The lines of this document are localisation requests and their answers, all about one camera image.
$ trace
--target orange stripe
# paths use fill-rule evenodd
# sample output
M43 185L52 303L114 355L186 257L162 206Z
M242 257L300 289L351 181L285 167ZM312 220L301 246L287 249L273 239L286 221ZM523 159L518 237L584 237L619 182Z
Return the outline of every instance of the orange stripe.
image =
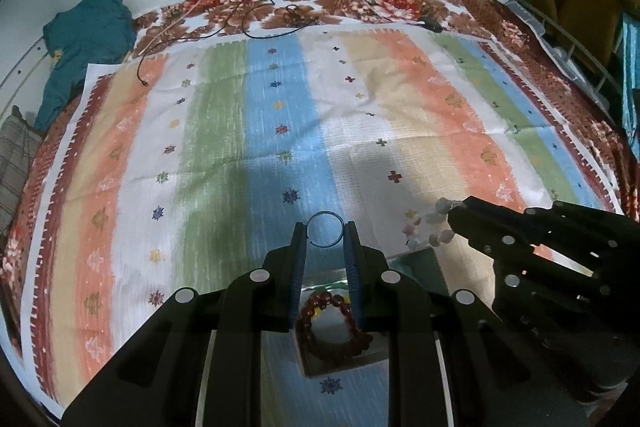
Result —
M139 83L133 67L124 71L127 78L120 75L116 77L114 81L119 86L127 86L124 88L126 91L121 91L118 96L121 102L111 106L112 114L98 117L99 120L104 117L106 125L100 126L97 122L94 132L100 134L99 142L94 150L87 151L97 162L86 186L89 197L83 205L84 223L78 230L82 246L76 261L75 299L78 332L76 346L85 382L89 382L113 354L110 331L113 288L111 241L117 218L118 190L127 167L131 145L145 114L146 96L162 75L165 62L166 55L145 59L140 70L149 87L143 87ZM97 265L98 271L88 263L92 254L95 262L102 258Z
M457 163L469 194L523 212L527 205L518 191L511 166L500 147L484 133L482 121L466 98L406 34L380 30L371 35L391 52L398 69L421 93L423 108L433 115L439 138ZM500 191L510 192L511 201L499 198ZM551 251L543 245L534 251L546 259L552 258Z

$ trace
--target blue cloth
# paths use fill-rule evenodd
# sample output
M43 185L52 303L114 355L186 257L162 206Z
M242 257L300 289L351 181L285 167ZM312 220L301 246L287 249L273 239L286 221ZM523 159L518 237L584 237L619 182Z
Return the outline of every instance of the blue cloth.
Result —
M136 42L131 12L122 0L82 0L43 28L51 56L62 52L44 88L35 128L45 131L81 89L88 64L118 64Z
M638 116L634 105L633 90L640 89L640 22L624 14L622 17L623 75L622 125L636 158L640 158L638 139Z

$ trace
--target bedsheet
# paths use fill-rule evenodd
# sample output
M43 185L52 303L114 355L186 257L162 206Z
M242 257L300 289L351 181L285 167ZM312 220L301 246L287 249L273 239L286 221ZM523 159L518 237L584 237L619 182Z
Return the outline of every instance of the bedsheet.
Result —
M441 225L423 217L441 196L518 210L558 198L637 217L624 141L495 1L465 0L475 17L462 0L275 1L187 0L139 18L136 55L239 12L214 39L146 58L149 88L136 62L90 70L65 135L36 160L33 240L15 230L11 244L24 274L10 292L14 342L30 391L60 410L165 296L223 287L316 210L353 219L363 243L388 255L425 245ZM291 2L320 27L241 35L245 15L251 33L286 27ZM404 23L423 13L451 31ZM437 250L450 290L490 302L488 259L458 239ZM339 251L310 251L306 269L339 266ZM291 343L265 341L265 425L386 418L384 362L333 375L340 389L324 393L325 380L302 378ZM362 379L373 394L354 409ZM294 405L314 393L317 409Z

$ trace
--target folded cloth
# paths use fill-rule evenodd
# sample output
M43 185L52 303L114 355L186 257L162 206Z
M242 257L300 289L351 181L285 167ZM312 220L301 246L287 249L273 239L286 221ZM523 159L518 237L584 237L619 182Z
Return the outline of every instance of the folded cloth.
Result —
M122 0L82 0L43 28L54 68L44 88L35 127L47 130L84 84L88 64L117 64L136 41Z

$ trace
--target metal ring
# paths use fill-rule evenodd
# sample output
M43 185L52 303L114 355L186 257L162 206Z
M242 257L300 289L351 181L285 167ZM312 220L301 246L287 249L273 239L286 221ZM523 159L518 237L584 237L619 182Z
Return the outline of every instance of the metal ring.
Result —
M337 217L338 221L340 221L341 227L340 227L340 235L338 236L338 239L336 239L334 242L332 242L332 244L330 245L316 245L316 243L314 243L311 238L309 237L309 224L311 223L311 221L318 216L322 216L322 214L328 214L329 216L334 216ZM335 247L335 245L337 245L338 243L340 243L340 241L342 240L342 236L344 235L344 220L335 212L332 212L330 210L320 210L320 212L316 212L313 216L309 217L309 220L306 222L306 238L309 240L309 242L314 246L314 247L318 247L318 248L331 248L331 247Z

